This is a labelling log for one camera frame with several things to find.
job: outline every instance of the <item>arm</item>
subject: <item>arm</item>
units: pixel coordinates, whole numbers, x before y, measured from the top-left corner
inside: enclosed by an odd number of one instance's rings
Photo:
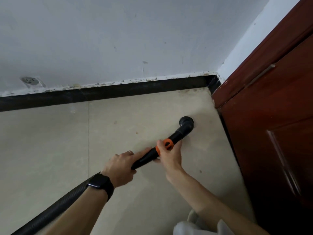
[[[171,151],[166,150],[160,140],[157,145],[161,156],[156,162],[164,166],[166,178],[212,231],[216,231],[217,223],[222,219],[235,234],[268,235],[261,227],[223,204],[215,195],[183,170],[180,153],[181,141]]]
[[[151,148],[133,154],[115,155],[105,165],[101,174],[108,176],[114,188],[132,181],[135,170],[131,170],[133,163],[142,158]],[[103,189],[88,187],[84,193],[62,214],[46,235],[88,235],[91,233],[108,195]]]

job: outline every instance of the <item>black corrugated hose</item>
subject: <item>black corrugated hose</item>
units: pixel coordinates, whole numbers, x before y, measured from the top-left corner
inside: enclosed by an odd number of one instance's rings
[[[35,233],[37,233],[40,229],[44,228],[57,216],[67,210],[78,199],[78,197],[80,197],[80,195],[85,191],[88,181],[91,178],[88,178],[87,180],[76,186],[61,199],[56,201],[53,205],[51,205],[42,213],[38,214],[31,221],[26,223],[24,226],[16,230],[11,235],[34,235]]]

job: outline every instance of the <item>black tube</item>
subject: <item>black tube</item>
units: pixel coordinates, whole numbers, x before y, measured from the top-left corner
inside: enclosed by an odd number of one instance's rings
[[[192,118],[184,116],[179,120],[179,125],[180,127],[175,131],[175,133],[168,137],[174,144],[183,139],[193,130],[194,121]],[[156,159],[158,156],[159,155],[156,151],[156,148],[154,147],[141,159],[135,161],[131,169],[137,169],[138,167],[141,167],[148,162]],[[16,230],[11,235],[34,235],[39,230],[43,229],[61,213],[67,210],[81,196],[91,178],[88,178],[87,180],[76,186],[74,189],[72,189],[70,192],[68,192],[58,201],[56,201],[53,205],[34,217],[31,221],[26,223],[24,226]]]
[[[184,116],[179,120],[180,127],[173,133],[170,137],[168,137],[174,144],[176,144],[179,140],[182,140],[185,136],[187,136],[194,129],[194,121],[192,118],[188,116]],[[149,152],[147,152],[142,158],[135,161],[132,170],[141,167],[148,162],[156,159],[159,156],[156,148],[152,148]]]

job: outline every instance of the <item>red door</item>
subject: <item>red door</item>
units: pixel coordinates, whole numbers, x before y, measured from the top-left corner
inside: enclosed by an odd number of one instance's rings
[[[312,233],[313,36],[219,111],[259,225]]]

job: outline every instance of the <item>black watch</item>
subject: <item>black watch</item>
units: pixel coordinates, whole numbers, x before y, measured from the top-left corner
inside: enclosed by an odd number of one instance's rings
[[[96,174],[94,175],[90,181],[87,184],[88,186],[92,186],[96,189],[103,189],[106,191],[108,194],[108,200],[111,198],[113,191],[114,191],[114,186],[112,182],[110,181],[110,178],[108,176],[102,175],[102,174]]]

